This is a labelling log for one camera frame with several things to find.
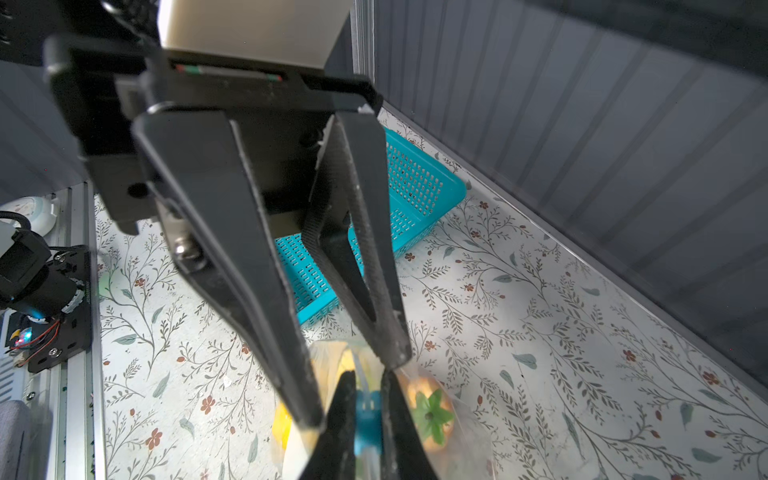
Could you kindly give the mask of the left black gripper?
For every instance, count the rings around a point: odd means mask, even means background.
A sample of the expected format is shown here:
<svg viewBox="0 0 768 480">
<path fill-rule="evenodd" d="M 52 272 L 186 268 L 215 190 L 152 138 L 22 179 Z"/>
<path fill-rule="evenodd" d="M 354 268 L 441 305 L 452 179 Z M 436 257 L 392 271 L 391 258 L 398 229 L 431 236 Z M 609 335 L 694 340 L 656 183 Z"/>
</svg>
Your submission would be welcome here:
<svg viewBox="0 0 768 480">
<path fill-rule="evenodd" d="M 53 98 L 120 231 L 134 235 L 140 221 L 156 216 L 150 187 L 202 250 L 177 262 L 185 280 L 246 341 L 297 424 L 323 427 L 271 232 L 301 230 L 329 117 L 380 110 L 370 80 L 73 34 L 49 37 L 42 58 Z"/>
</svg>

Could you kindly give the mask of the clear zip top bag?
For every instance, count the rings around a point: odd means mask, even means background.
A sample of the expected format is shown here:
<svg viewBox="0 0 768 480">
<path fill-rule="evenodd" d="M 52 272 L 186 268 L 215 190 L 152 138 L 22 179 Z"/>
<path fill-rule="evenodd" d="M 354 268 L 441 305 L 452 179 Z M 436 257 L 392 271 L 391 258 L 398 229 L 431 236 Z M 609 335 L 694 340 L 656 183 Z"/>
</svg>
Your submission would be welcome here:
<svg viewBox="0 0 768 480">
<path fill-rule="evenodd" d="M 327 423 L 302 430 L 276 402 L 272 458 L 283 478 L 496 478 L 489 433 L 416 362 L 389 370 L 360 341 L 318 341 L 309 355 Z"/>
</svg>

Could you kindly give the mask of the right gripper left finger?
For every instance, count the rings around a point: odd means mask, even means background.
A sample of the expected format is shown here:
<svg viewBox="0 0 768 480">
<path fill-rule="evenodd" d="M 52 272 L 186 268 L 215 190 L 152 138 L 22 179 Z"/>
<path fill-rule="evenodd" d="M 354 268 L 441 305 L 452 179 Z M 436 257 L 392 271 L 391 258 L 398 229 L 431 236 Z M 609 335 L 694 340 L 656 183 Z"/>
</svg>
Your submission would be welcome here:
<svg viewBox="0 0 768 480">
<path fill-rule="evenodd" d="M 329 407 L 326 428 L 319 436 L 301 475 L 306 479 L 354 479 L 356 456 L 356 375 L 344 372 Z"/>
</svg>

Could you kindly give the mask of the pale yellow toy pear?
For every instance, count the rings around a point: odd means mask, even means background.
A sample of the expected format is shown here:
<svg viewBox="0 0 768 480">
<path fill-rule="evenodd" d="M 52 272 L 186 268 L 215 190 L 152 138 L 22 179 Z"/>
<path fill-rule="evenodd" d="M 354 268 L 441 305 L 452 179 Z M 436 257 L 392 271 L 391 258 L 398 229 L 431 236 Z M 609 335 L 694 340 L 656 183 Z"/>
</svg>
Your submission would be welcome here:
<svg viewBox="0 0 768 480">
<path fill-rule="evenodd" d="M 345 341 L 317 341 L 310 346 L 312 367 L 320 392 L 332 392 L 342 374 L 356 371 L 355 352 Z"/>
</svg>

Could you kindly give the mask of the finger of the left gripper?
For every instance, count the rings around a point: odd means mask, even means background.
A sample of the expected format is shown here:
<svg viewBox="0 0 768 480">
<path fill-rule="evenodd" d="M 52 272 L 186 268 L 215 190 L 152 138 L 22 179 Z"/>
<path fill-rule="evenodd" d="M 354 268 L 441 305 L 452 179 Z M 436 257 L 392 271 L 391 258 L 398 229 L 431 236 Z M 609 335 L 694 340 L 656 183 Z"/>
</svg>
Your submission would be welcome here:
<svg viewBox="0 0 768 480">
<path fill-rule="evenodd" d="M 386 141 L 376 117 L 333 114 L 302 241 L 381 363 L 412 358 L 390 224 Z"/>
</svg>

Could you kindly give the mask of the yellow toy pepper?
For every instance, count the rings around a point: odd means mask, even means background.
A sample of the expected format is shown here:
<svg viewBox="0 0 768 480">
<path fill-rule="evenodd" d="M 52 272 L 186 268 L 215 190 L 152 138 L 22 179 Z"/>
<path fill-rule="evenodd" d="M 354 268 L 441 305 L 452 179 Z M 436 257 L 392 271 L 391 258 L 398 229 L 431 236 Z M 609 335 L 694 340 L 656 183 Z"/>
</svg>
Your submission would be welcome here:
<svg viewBox="0 0 768 480">
<path fill-rule="evenodd" d="M 284 452 L 287 448 L 291 430 L 293 427 L 293 418 L 282 401 L 277 401 L 275 405 L 271 435 L 275 445 Z"/>
</svg>

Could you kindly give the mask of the pale red toy strawberry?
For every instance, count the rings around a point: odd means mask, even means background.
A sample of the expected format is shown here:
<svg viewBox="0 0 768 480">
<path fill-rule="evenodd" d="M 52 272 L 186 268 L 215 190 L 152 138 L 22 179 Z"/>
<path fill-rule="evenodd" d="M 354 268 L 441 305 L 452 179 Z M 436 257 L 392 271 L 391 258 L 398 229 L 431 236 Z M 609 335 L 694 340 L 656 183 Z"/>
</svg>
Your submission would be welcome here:
<svg viewBox="0 0 768 480">
<path fill-rule="evenodd" d="M 454 432 L 457 414 L 450 395 L 433 377 L 397 374 L 422 447 L 427 453 L 444 450 Z"/>
</svg>

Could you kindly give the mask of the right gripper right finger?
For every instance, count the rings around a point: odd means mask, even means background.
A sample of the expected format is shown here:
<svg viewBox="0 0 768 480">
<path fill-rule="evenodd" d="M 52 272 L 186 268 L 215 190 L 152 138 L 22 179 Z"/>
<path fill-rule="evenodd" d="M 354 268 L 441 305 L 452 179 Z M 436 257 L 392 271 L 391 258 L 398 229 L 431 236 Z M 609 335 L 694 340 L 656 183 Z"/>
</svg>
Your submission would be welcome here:
<svg viewBox="0 0 768 480">
<path fill-rule="evenodd" d="M 437 480 L 418 437 L 396 374 L 385 369 L 381 381 L 381 478 Z"/>
</svg>

